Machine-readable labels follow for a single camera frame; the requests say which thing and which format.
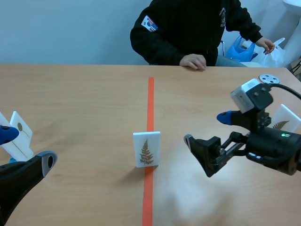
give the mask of robotic arm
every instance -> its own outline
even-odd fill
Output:
[[[261,165],[288,175],[301,171],[301,135],[268,128],[271,123],[265,108],[273,102],[271,87],[279,87],[301,99],[294,90],[279,84],[262,84],[252,79],[231,93],[240,111],[229,111],[217,116],[227,125],[237,125],[250,132],[247,135],[232,132],[225,143],[213,137],[209,140],[195,139],[186,135],[184,142],[203,167],[206,175],[217,173],[233,156],[245,156]],[[231,142],[235,144],[228,150]]]
[[[16,128],[0,126],[0,145],[18,135]],[[0,226],[6,224],[19,202],[50,172],[56,161],[56,153],[45,151],[28,161],[0,166]]]

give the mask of embroidered logo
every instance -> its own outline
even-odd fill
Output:
[[[149,18],[149,16],[145,16],[141,25],[150,32],[155,32],[158,29],[157,25]]]
[[[225,27],[226,26],[226,9],[225,8],[222,8],[222,10],[220,12],[220,16],[222,17],[221,27]]]

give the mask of gray disc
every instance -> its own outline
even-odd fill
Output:
[[[272,74],[262,74],[259,76],[259,80],[262,81],[263,83],[275,83],[275,84],[280,83],[280,79]]]

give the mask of patch on sleeve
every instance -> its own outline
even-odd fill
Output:
[[[155,32],[158,29],[157,25],[149,18],[149,16],[145,16],[141,25],[150,32]]]

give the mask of hand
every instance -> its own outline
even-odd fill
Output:
[[[188,66],[203,71],[206,69],[206,60],[202,55],[190,54],[183,57],[180,66]]]
[[[273,50],[275,49],[275,44],[268,39],[265,38],[261,38],[256,42],[256,45],[259,47],[264,47],[264,54],[270,54],[271,52],[273,52]]]

